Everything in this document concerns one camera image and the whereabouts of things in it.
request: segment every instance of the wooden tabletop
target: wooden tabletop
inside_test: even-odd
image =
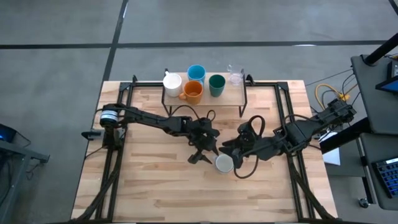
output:
[[[311,116],[310,105],[301,80],[288,81],[294,113]],[[116,102],[119,82],[104,82],[98,108]],[[280,126],[274,89],[248,87],[248,107],[242,118],[238,108],[196,107],[199,116],[216,111],[213,127],[220,131],[221,143],[238,135],[236,128],[254,115],[266,120],[263,136],[271,136]],[[136,88],[132,106],[166,116],[160,103],[160,87]],[[175,115],[194,116],[182,108]],[[94,128],[100,129],[99,113]],[[254,128],[258,131],[259,122]],[[89,143],[87,153],[101,146],[102,140]],[[260,161],[257,171],[248,179],[238,179],[233,172],[220,174],[213,165],[203,161],[189,164],[188,157],[196,150],[184,137],[175,138],[163,131],[140,124],[130,124],[118,186],[114,222],[281,222],[296,221],[287,158],[275,156]],[[76,194],[72,218],[78,217],[98,193],[106,150],[93,154],[84,163]],[[303,150],[310,188],[320,203],[337,216],[322,154],[318,149]],[[246,159],[241,175],[248,174],[255,157]],[[300,198],[305,210],[303,193]],[[108,209],[108,198],[104,210]]]

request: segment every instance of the yellow cable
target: yellow cable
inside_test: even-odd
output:
[[[324,110],[325,107],[323,107],[323,105],[322,105],[322,103],[321,103],[321,101],[319,100],[319,97],[318,97],[318,89],[319,89],[319,87],[321,87],[321,86],[328,87],[329,89],[333,90],[338,96],[340,96],[341,93],[340,93],[339,91],[337,91],[335,88],[333,88],[333,87],[332,87],[331,85],[329,85],[329,84],[322,83],[322,84],[317,85],[317,87],[315,88],[315,98],[317,99],[317,101],[318,101],[319,105],[321,106],[321,108]]]

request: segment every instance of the black stand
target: black stand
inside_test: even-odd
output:
[[[10,213],[14,207],[18,191],[21,187],[21,179],[25,177],[25,172],[30,160],[37,159],[40,163],[44,164],[49,161],[50,156],[5,141],[0,141],[0,151],[10,153],[17,157],[17,159],[14,159],[14,162],[17,165],[11,179],[11,188],[4,199],[3,204],[0,205],[0,223],[9,223]]]

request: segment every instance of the desk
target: desk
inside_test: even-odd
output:
[[[294,113],[311,116],[304,82],[288,83]],[[116,102],[119,84],[104,82],[98,108]],[[132,106],[166,116],[161,96],[160,87],[135,87]],[[264,136],[272,135],[272,130],[280,126],[273,88],[249,87],[247,96],[248,105],[242,118],[237,108],[195,107],[200,116],[205,116],[209,109],[216,111],[213,127],[221,133],[218,147],[223,141],[235,138],[236,128],[256,114],[266,119]],[[187,108],[176,112],[176,115],[183,114],[193,116]],[[95,116],[96,129],[101,128],[99,116],[99,113]],[[255,120],[254,128],[258,130],[259,126],[259,121]],[[186,138],[175,138],[140,124],[130,124],[126,137],[114,222],[297,221],[285,155],[260,161],[251,178],[240,180],[233,173],[217,173],[205,162],[189,164],[187,159],[195,150],[188,146]],[[101,140],[90,141],[87,153],[100,146]],[[72,218],[78,217],[98,193],[105,157],[106,150],[100,150],[85,161]],[[303,157],[311,190],[328,212],[337,216],[321,152],[309,147],[303,151]],[[238,172],[248,174],[254,161],[254,157],[246,159]],[[303,193],[300,198],[305,210]],[[109,197],[105,198],[104,210],[108,201]]]
[[[361,133],[398,134],[398,97],[375,89],[376,84],[387,79],[389,58],[381,58],[375,66],[366,65],[362,57],[351,58],[353,71],[368,117],[344,129],[321,143],[323,152],[335,149],[357,139]]]
[[[0,179],[0,183],[2,184],[8,183],[10,181],[9,185],[11,186],[4,197],[3,203],[0,205],[0,223],[3,224],[9,223],[11,211],[17,200],[19,189],[21,187],[21,181],[25,177],[25,172],[28,168],[30,160],[37,159],[40,161],[40,163],[45,164],[49,161],[50,156],[6,141],[0,141],[0,153],[4,153],[2,156],[5,156],[6,154],[10,155],[10,162],[12,163],[10,166],[12,169],[11,179],[8,180],[8,175],[5,173],[2,175],[3,178]]]
[[[398,198],[389,198],[387,196],[372,167],[373,162],[398,157],[398,138],[396,136],[368,133],[362,133],[359,138],[366,158],[365,165],[369,167],[374,192],[376,193],[380,207],[387,210],[398,210]]]

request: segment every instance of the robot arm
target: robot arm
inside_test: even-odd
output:
[[[324,111],[312,118],[293,121],[288,124],[283,120],[282,127],[274,130],[275,136],[265,138],[261,137],[262,131],[260,131],[260,134],[256,134],[251,125],[254,118],[260,117],[255,116],[248,122],[241,124],[238,128],[239,136],[236,139],[223,142],[220,151],[233,158],[234,166],[237,169],[242,166],[243,157],[250,155],[256,155],[259,159],[267,161],[276,155],[291,154],[305,149],[310,144],[314,134],[319,133],[331,124],[339,125],[352,121],[355,113],[353,107],[347,105],[346,102],[333,100],[328,103],[328,107]]]
[[[119,119],[118,113],[122,110],[124,110],[124,116]],[[174,137],[187,137],[188,144],[195,146],[197,149],[197,152],[188,158],[188,162],[191,164],[196,164],[200,160],[211,163],[202,154],[203,150],[213,151],[218,155],[216,137],[220,135],[220,132],[211,127],[211,120],[208,118],[200,118],[194,121],[189,116],[170,116],[166,118],[141,111],[132,106],[108,104],[103,106],[99,123],[105,129],[104,138],[107,145],[113,145],[118,140],[118,136],[115,135],[117,128],[129,123],[139,123],[159,128]]]

